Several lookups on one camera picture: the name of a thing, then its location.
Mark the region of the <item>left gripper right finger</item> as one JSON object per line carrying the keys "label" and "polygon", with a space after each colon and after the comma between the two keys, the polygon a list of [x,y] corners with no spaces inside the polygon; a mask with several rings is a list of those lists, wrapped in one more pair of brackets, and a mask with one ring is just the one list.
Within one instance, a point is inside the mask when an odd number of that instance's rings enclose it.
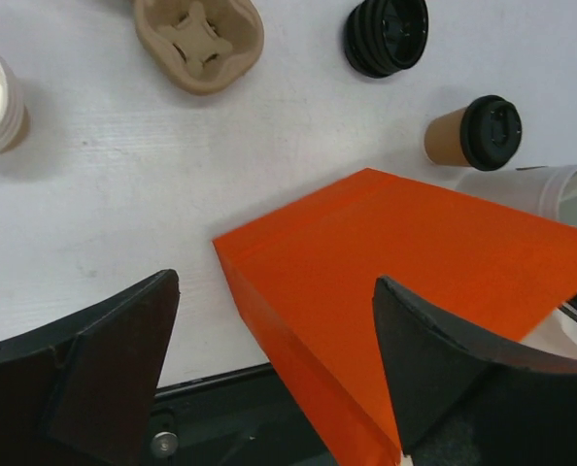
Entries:
{"label": "left gripper right finger", "polygon": [[577,465],[577,359],[520,343],[381,277],[376,335],[416,465]]}

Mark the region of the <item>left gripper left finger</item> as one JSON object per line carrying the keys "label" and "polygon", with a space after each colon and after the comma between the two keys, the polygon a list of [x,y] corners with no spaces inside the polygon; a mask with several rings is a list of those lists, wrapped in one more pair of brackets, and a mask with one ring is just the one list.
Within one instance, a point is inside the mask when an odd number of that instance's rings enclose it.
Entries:
{"label": "left gripper left finger", "polygon": [[176,271],[0,341],[0,465],[136,465],[179,305]]}

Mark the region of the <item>orange paper bag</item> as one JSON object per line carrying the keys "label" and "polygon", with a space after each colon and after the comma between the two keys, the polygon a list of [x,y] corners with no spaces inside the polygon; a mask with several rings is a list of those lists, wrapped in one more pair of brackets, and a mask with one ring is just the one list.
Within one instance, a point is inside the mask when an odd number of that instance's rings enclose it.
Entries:
{"label": "orange paper bag", "polygon": [[378,278],[514,341],[577,293],[577,228],[373,169],[214,246],[241,318],[343,465],[400,460]]}

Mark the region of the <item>black cup lid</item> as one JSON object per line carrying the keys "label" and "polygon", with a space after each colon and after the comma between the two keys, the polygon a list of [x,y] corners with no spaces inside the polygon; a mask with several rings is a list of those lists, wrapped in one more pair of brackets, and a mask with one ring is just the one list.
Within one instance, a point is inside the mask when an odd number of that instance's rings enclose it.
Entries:
{"label": "black cup lid", "polygon": [[522,141],[522,119],[516,106],[497,95],[475,99],[459,129],[462,153],[469,165],[490,172],[504,167]]}

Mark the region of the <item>single brown paper cup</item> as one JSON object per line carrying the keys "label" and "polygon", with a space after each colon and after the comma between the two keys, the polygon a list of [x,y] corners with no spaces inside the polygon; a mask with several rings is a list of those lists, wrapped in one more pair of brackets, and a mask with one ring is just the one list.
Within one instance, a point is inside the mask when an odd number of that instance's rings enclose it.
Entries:
{"label": "single brown paper cup", "polygon": [[460,128],[465,108],[434,119],[424,134],[424,149],[428,159],[442,166],[467,167],[460,140]]}

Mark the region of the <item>white straw holder cup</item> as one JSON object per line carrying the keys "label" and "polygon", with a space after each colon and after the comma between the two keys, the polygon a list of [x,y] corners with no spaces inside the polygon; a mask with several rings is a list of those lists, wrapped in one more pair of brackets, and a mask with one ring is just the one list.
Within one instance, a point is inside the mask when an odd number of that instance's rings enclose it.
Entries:
{"label": "white straw holder cup", "polygon": [[471,173],[456,191],[577,228],[577,165]]}

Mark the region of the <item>stack of black lids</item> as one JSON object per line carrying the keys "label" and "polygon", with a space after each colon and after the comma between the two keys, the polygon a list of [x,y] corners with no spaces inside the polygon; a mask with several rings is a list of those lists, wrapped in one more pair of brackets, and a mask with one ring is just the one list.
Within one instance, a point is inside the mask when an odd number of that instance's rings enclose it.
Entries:
{"label": "stack of black lids", "polygon": [[425,0],[366,0],[348,15],[342,34],[348,63],[361,75],[384,79],[413,68],[428,37]]}

